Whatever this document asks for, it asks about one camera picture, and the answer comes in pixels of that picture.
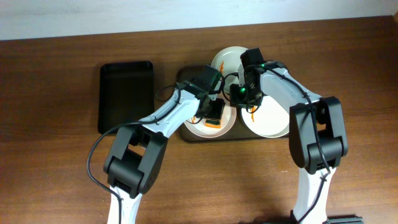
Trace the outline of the green and orange sponge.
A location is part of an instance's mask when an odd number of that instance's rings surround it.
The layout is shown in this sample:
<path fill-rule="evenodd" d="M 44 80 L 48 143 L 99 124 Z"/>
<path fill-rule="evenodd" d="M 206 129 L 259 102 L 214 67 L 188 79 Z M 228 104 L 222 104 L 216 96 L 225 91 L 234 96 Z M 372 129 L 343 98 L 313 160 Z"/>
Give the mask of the green and orange sponge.
<path fill-rule="evenodd" d="M 205 126 L 209 128 L 221 128 L 221 120 L 220 119 L 206 119 Z"/>

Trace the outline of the pinkish white plate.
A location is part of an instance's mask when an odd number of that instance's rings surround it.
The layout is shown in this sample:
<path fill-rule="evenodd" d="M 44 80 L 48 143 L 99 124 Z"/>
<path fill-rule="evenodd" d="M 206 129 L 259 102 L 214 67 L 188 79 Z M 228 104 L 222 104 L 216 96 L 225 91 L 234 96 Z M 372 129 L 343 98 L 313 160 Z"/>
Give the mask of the pinkish white plate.
<path fill-rule="evenodd" d="M 199 121 L 199 117 L 192 117 L 184 122 L 188 130 L 201 138 L 217 138 L 226 134 L 234 125 L 237 117 L 235 107 L 231 107 L 226 103 L 221 120 L 221 128 L 209 128 L 205 126 L 205 118 Z"/>

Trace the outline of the white plate with stain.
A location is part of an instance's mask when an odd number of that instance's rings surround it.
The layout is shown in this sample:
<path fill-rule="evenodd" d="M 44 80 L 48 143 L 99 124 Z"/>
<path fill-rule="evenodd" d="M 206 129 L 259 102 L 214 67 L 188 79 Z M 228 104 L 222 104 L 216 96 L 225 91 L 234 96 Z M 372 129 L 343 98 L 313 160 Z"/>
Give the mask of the white plate with stain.
<path fill-rule="evenodd" d="M 239 68 L 242 67 L 240 56 L 247 51 L 245 47 L 233 46 L 227 47 L 216 54 L 214 57 L 211 67 L 216 68 L 225 77 L 224 92 L 229 93 L 229 87 L 231 84 L 238 84 L 239 78 L 231 75 L 227 75 L 235 72 L 239 72 Z"/>

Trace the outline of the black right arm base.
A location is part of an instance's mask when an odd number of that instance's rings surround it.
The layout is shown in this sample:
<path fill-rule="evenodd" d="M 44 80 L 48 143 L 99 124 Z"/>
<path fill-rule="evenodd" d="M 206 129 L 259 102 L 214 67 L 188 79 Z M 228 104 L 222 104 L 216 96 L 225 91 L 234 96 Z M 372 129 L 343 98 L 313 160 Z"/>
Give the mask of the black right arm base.
<path fill-rule="evenodd" d="M 288 223 L 302 224 L 302 223 L 321 223 L 321 224 L 364 224 L 362 217 L 345 216 L 345 217 L 331 217 L 327 218 L 325 213 L 310 212 L 301 222 L 299 222 L 294 213 L 290 214 Z"/>

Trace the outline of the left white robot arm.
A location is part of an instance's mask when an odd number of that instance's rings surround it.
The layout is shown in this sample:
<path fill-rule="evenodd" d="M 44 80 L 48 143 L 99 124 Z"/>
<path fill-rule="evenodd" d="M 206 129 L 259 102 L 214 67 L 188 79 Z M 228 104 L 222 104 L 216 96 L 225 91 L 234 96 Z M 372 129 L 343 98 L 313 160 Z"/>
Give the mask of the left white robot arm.
<path fill-rule="evenodd" d="M 187 120 L 205 117 L 219 102 L 221 72 L 205 66 L 189 81 L 177 83 L 157 111 L 121 126 L 104 162 L 111 192 L 108 223 L 134 223 L 141 198 L 159 174 L 169 137 Z"/>

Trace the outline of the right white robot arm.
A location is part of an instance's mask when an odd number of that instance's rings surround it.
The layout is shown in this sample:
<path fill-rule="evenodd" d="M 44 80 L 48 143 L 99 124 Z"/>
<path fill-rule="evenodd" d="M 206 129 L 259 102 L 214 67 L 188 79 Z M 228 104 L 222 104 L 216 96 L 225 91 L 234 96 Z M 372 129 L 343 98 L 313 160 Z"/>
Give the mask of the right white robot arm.
<path fill-rule="evenodd" d="M 265 61 L 258 48 L 247 49 L 240 60 L 231 104 L 254 113 L 270 96 L 289 114 L 289 150 L 299 171 L 292 223 L 332 223 L 326 215 L 330 182 L 348 152 L 340 101 L 306 89 L 283 63 Z"/>

